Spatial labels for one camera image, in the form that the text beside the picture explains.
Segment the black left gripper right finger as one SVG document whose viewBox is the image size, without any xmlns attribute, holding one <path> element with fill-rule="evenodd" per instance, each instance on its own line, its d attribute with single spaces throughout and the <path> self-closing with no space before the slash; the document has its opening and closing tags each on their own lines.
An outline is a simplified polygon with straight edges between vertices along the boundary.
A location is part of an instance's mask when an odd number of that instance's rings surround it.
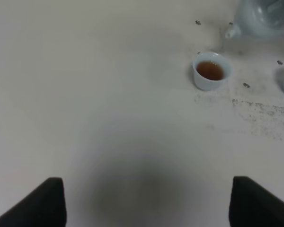
<svg viewBox="0 0 284 227">
<path fill-rule="evenodd" d="M 284 227 L 284 202 L 246 176 L 235 176 L 229 206 L 231 227 Z"/>
</svg>

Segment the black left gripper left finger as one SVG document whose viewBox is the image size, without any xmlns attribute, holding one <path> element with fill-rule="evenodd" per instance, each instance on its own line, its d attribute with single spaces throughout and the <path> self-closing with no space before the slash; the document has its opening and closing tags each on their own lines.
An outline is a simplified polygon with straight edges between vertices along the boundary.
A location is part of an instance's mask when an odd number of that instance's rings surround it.
<svg viewBox="0 0 284 227">
<path fill-rule="evenodd" d="M 0 227 L 64 227 L 67 210 L 62 178 L 50 177 L 0 216 Z"/>
</svg>

